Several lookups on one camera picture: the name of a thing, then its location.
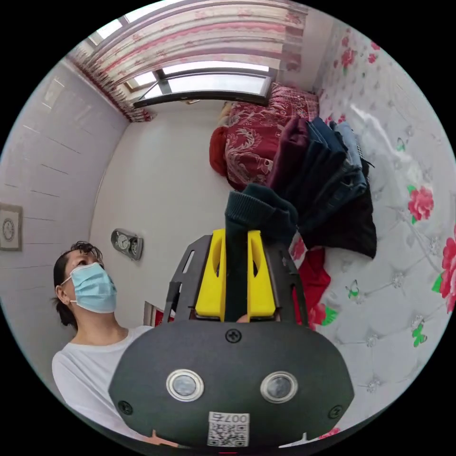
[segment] label sticker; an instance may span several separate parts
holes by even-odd
[[[208,446],[247,447],[249,413],[209,412]]]

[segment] ear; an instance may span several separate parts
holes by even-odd
[[[63,304],[65,304],[65,305],[70,304],[68,295],[66,294],[65,291],[63,291],[63,288],[60,285],[56,286],[56,295],[57,295],[57,298],[59,298],[59,300],[61,302],[63,302]]]

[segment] black hair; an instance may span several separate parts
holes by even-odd
[[[54,288],[58,285],[61,285],[62,282],[67,278],[65,269],[68,263],[68,254],[70,252],[74,252],[75,250],[80,250],[84,253],[91,253],[100,263],[103,260],[103,255],[98,248],[89,242],[76,242],[70,247],[69,250],[67,250],[65,253],[62,253],[62,255],[58,257],[54,265]],[[73,312],[71,312],[70,308],[57,297],[53,298],[52,301],[56,307],[58,315],[60,316],[60,321],[62,324],[64,326],[71,325],[77,331],[76,318],[73,315]]]

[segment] dark green cloth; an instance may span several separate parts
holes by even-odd
[[[230,192],[225,210],[227,289],[225,321],[235,322],[247,313],[247,232],[259,229],[263,240],[289,247],[296,233],[298,213],[273,190],[248,184]]]

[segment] white t-shirt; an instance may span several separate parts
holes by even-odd
[[[143,440],[122,420],[109,397],[108,388],[117,364],[126,348],[151,329],[139,326],[128,330],[127,337],[105,346],[68,343],[52,360],[52,374],[69,407],[119,434]]]

